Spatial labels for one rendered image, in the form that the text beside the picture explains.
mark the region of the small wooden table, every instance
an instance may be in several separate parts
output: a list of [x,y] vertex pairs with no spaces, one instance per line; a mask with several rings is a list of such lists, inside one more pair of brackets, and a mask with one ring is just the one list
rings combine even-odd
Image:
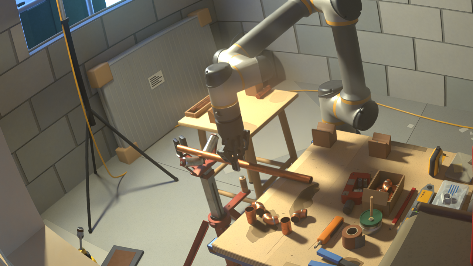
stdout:
[[[256,99],[256,97],[247,96],[245,91],[238,92],[237,96],[238,102],[240,104],[243,124],[245,129],[250,131],[250,143],[248,150],[245,152],[245,160],[252,163],[261,162],[278,166],[280,169],[288,168],[291,163],[297,159],[297,154],[284,109],[298,97],[298,93],[274,89],[270,94],[266,95],[262,99]],[[252,140],[253,136],[255,136],[256,133],[258,133],[276,116],[279,117],[284,139],[286,140],[286,145],[289,150],[290,158],[286,162],[277,162],[274,160],[259,158],[256,157],[254,153]],[[179,120],[178,124],[181,126],[197,129],[201,150],[203,150],[205,144],[207,143],[207,135],[205,132],[209,131],[218,133],[217,126],[210,122],[209,115],[207,113],[203,114],[199,118],[184,117],[183,119]],[[218,174],[225,166],[227,166],[227,164],[221,164],[219,167],[217,167],[215,169],[215,174]],[[273,176],[262,185],[260,174],[258,172],[247,170],[247,173],[249,182],[253,183],[254,185],[256,198],[259,198],[263,194],[263,191],[277,178]]]
[[[389,226],[410,189],[415,187],[417,192],[408,206],[413,204],[417,193],[427,183],[433,184],[435,191],[438,191],[442,181],[446,179],[445,171],[455,154],[445,151],[447,157],[439,174],[431,177],[428,172],[429,158],[433,152],[431,148],[393,142],[387,159],[380,159],[368,156],[368,140],[371,137],[337,131],[337,138],[331,148],[310,145],[288,169],[313,176],[312,184],[280,178],[258,199],[267,210],[274,211],[280,220],[291,215],[289,210],[304,189],[318,183],[319,190],[315,195],[308,201],[298,203],[307,208],[307,218],[298,224],[292,224],[293,232],[290,235],[283,235],[280,225],[276,231],[269,233],[258,230],[249,225],[245,215],[242,215],[211,243],[213,252],[241,261],[243,265],[304,266],[311,260],[324,262],[316,254],[317,249],[322,247],[342,257],[359,259],[367,266],[378,265],[396,236],[400,222],[392,230],[389,230]],[[314,249],[317,237],[336,215],[344,218],[342,228],[359,224],[359,217],[364,211],[362,205],[355,205],[349,215],[342,211],[341,194],[350,173],[364,172],[374,176],[378,170],[405,175],[403,193],[389,217],[383,217],[381,230],[367,235],[364,247],[348,250],[342,246],[342,230],[339,229],[327,244]],[[463,209],[468,204],[467,198]],[[409,208],[404,210],[400,221],[403,221],[408,210]]]

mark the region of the robotic arm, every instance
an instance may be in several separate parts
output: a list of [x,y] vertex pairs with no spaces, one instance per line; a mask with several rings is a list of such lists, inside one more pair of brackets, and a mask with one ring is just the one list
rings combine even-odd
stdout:
[[378,107],[366,87],[355,24],[360,0],[288,0],[230,48],[215,53],[205,70],[210,101],[222,148],[217,153],[239,171],[238,159],[248,149],[249,131],[244,130],[237,92],[263,83],[273,76],[268,58],[258,56],[268,45],[302,17],[322,12],[332,28],[342,80],[319,88],[322,120],[339,130],[367,130],[376,121]]

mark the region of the concrete floor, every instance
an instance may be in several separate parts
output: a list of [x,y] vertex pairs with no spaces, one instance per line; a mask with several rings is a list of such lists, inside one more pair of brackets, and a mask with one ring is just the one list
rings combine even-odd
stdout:
[[[275,89],[317,89],[317,85],[284,81]],[[434,106],[404,99],[373,95],[376,102],[402,109],[418,115],[460,125],[473,125],[473,115],[466,111]],[[298,155],[312,140],[311,129],[321,121],[316,92],[299,92],[299,97],[286,108],[289,126]],[[429,148],[440,146],[445,151],[470,154],[473,135],[468,130],[461,133],[460,127],[440,124],[423,118],[400,113],[380,106],[375,125],[365,135],[373,132],[390,134],[393,141]],[[146,150],[146,153],[161,163],[179,178],[174,182],[166,174],[148,162],[137,159],[131,165],[121,163],[115,156],[107,162],[111,173],[123,178],[109,177],[104,167],[98,174],[90,176],[90,199],[94,232],[86,233],[84,241],[90,252],[101,263],[113,245],[142,249],[144,255],[140,266],[182,265],[202,220],[207,219],[209,207],[200,180],[179,168],[172,139],[186,137],[189,146],[198,148],[197,130],[177,127]],[[254,137],[255,153],[259,157],[285,160],[288,151],[279,120],[275,118]],[[216,176],[219,189],[238,193],[240,172],[222,171]],[[78,246],[76,228],[87,227],[85,181],[80,183],[41,216],[52,225],[59,235]],[[249,195],[254,198],[254,191]],[[221,196],[222,203],[230,198]],[[249,204],[241,203],[237,210],[244,212]],[[206,245],[216,237],[209,228],[194,266],[224,265],[225,261],[211,254]]]

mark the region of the black tripod leg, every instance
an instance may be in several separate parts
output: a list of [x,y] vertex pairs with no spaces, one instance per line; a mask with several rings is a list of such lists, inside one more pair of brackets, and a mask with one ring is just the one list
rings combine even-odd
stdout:
[[89,131],[86,124],[86,195],[87,195],[87,219],[89,225],[89,234],[92,233],[92,222],[90,220],[90,193],[89,193],[89,176],[88,176],[88,140],[89,140]]
[[128,145],[132,146],[137,152],[139,152],[141,155],[143,155],[146,159],[148,159],[152,164],[156,165],[161,171],[165,172],[170,178],[174,179],[174,181],[179,181],[177,177],[175,177],[173,174],[171,174],[168,170],[166,170],[164,167],[162,167],[160,164],[158,164],[155,160],[153,160],[148,154],[146,154],[144,151],[142,151],[140,148],[138,148],[135,144],[133,144],[129,139],[127,139],[125,136],[123,136],[117,129],[112,127],[104,118],[99,116],[94,110],[90,110],[92,114],[97,117],[102,123],[104,123],[108,128],[110,128],[115,134],[117,134],[122,140],[124,140]]
[[90,134],[90,132],[88,133],[88,137],[90,140],[90,151],[92,152],[91,154],[92,154],[92,164],[94,165],[94,174],[97,174],[97,167],[95,166],[94,141],[92,140],[92,135]]

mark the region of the orange utility knife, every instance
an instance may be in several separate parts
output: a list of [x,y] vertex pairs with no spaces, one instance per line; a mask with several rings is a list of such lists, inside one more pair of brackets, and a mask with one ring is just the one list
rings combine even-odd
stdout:
[[324,231],[317,238],[317,245],[314,248],[317,248],[320,244],[325,245],[333,237],[336,231],[342,226],[343,217],[335,216],[335,218],[328,224]]

